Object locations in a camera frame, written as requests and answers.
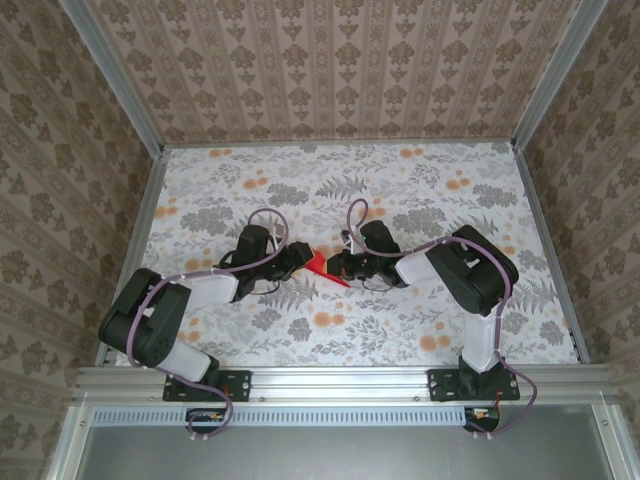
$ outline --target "floor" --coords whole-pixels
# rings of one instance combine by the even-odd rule
[[[165,155],[144,266],[165,275],[210,267],[235,247],[247,216],[266,205],[287,217],[291,241],[328,257],[342,248],[349,203],[362,196],[369,218],[383,220],[401,248],[463,224],[477,228],[520,272],[504,317],[503,354],[516,364],[577,361],[508,144],[246,146]],[[180,337],[226,366],[452,364],[464,341],[461,312],[439,281],[380,293],[301,271],[274,294],[187,311]]]

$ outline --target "aluminum frame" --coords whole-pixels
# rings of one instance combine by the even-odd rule
[[[156,210],[162,186],[164,185],[164,175],[167,171],[167,163],[168,159],[163,155],[151,165],[151,171],[149,172],[147,185],[144,190],[144,195],[142,196],[142,202],[138,209],[136,223],[133,226],[133,231],[131,233],[131,240],[129,241],[127,254],[124,257],[122,270],[120,270],[116,290],[113,294],[114,300],[120,294],[120,291],[124,288],[129,278],[131,278],[133,272],[135,272],[142,264],[142,258],[144,257],[144,251],[147,246],[147,239],[149,237],[149,232],[151,231],[151,223],[153,222],[153,214]],[[94,365],[103,365],[107,360],[108,353],[109,347],[105,343],[100,342]]]
[[[516,147],[524,150],[524,147],[531,140],[536,127],[562,86],[562,82],[571,70],[573,62],[578,57],[606,5],[607,0],[589,0],[580,2],[576,8],[562,40],[560,40],[513,132],[512,137]]]
[[[377,407],[475,406],[487,402],[433,402],[423,367],[257,367],[252,371],[251,400],[245,410],[271,407]],[[516,366],[538,385],[536,405],[591,405],[616,480],[638,479],[640,468],[629,432],[605,365]],[[75,478],[91,427],[94,408],[142,407],[153,411],[167,406],[214,407],[220,402],[163,402],[165,375],[132,367],[90,367],[80,371],[72,407],[48,479]],[[522,399],[504,402],[524,405],[531,388],[520,384]]]
[[[591,356],[589,355],[589,351],[587,350],[587,343],[584,340],[584,335],[582,334],[582,329],[580,328],[580,323],[578,322],[578,316],[576,315],[576,311],[573,308],[573,302],[571,301],[571,297],[569,296],[567,282],[565,281],[564,275],[562,274],[560,261],[558,260],[558,255],[556,254],[556,250],[553,246],[553,241],[551,240],[551,234],[549,233],[547,221],[545,220],[544,213],[542,212],[540,199],[536,194],[536,188],[533,184],[533,178],[531,177],[531,172],[529,172],[526,158],[521,148],[515,147],[514,154],[516,158],[516,165],[518,166],[518,171],[520,172],[520,178],[522,179],[522,183],[524,185],[524,191],[527,194],[527,199],[529,200],[529,207],[531,208],[533,220],[536,223],[538,236],[540,237],[540,242],[542,243],[542,249],[544,250],[547,258],[547,263],[549,264],[551,278],[553,279],[553,283],[558,293],[560,306],[562,307],[562,311],[564,312],[567,323],[569,324],[569,329],[575,342],[575,348],[578,351],[578,355],[580,356],[580,361],[582,363],[590,363]]]
[[[89,49],[91,57],[100,67],[149,155],[157,161],[162,154],[162,134],[143,103],[144,97],[139,94],[126,68],[120,63],[114,48],[101,30],[99,21],[91,13],[87,2],[60,0],[60,3]]]
[[[462,427],[467,422],[464,407],[273,407],[253,408],[237,403],[230,427]],[[184,427],[191,407],[93,407],[92,428],[111,427]],[[193,426],[211,426],[199,422]]]
[[[251,400],[256,406],[407,406],[443,405],[429,397],[426,371],[450,368],[423,367],[255,367]],[[537,404],[594,405],[611,403],[615,390],[604,365],[515,366],[538,385]],[[84,368],[80,370],[74,406],[211,406],[211,402],[163,402],[165,375],[132,367]],[[520,383],[521,400],[504,402],[524,405],[532,389]],[[446,402],[451,406],[487,405],[491,402]]]
[[[485,138],[372,138],[372,139],[335,139],[335,140],[272,140],[266,142],[200,142],[200,143],[167,143],[165,150],[182,150],[185,148],[236,148],[236,147],[299,147],[314,145],[429,145],[434,143],[510,143],[508,137]]]

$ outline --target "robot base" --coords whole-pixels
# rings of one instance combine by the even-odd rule
[[[520,400],[516,376],[501,363],[478,373],[459,358],[458,368],[427,371],[429,395],[436,402],[465,400]]]
[[[215,380],[203,378],[199,383],[211,385],[226,393],[234,402],[248,402],[251,393],[251,371],[216,370]],[[165,402],[218,402],[222,399],[214,393],[193,388],[167,377],[162,400]]]

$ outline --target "wall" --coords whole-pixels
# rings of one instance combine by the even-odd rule
[[[164,142],[508,137],[575,0],[89,0]]]
[[[38,478],[150,159],[56,1],[0,3],[0,478]]]
[[[639,31],[640,2],[610,1],[525,152],[591,354],[613,365],[636,438]]]

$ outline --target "metal rail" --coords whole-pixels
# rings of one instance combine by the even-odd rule
[[[426,385],[430,367],[256,367],[252,371],[250,405],[265,406],[472,406],[486,402],[432,402]],[[615,402],[615,391],[604,365],[517,366],[538,386],[539,405],[596,405]],[[153,406],[215,403],[163,402],[165,376],[131,367],[84,368],[77,379],[74,405]],[[519,382],[523,405],[532,393]]]

